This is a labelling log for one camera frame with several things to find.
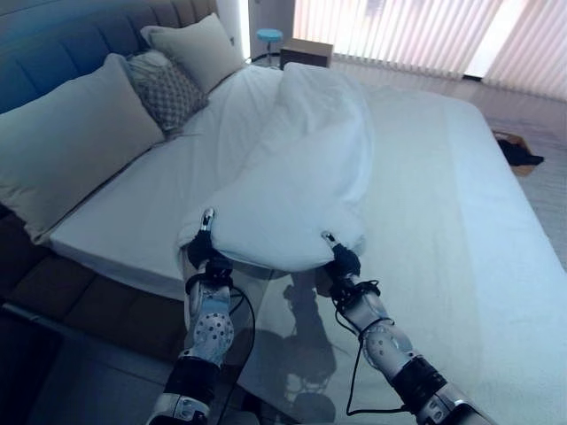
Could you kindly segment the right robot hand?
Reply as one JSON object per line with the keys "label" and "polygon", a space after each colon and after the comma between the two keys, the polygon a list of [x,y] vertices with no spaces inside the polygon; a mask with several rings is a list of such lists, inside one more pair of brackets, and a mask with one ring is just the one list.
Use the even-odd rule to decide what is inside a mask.
{"label": "right robot hand", "polygon": [[360,275],[361,263],[354,251],[346,248],[329,231],[322,232],[322,239],[333,253],[333,260],[324,267],[331,278],[350,278]]}

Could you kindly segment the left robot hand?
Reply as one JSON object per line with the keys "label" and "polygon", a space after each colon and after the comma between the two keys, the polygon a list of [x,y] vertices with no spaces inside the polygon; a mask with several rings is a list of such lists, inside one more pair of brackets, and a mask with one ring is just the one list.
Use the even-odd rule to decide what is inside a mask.
{"label": "left robot hand", "polygon": [[212,241],[214,215],[215,212],[213,208],[205,209],[197,234],[186,246],[187,259],[196,269],[199,269],[204,262],[207,262],[218,254]]}

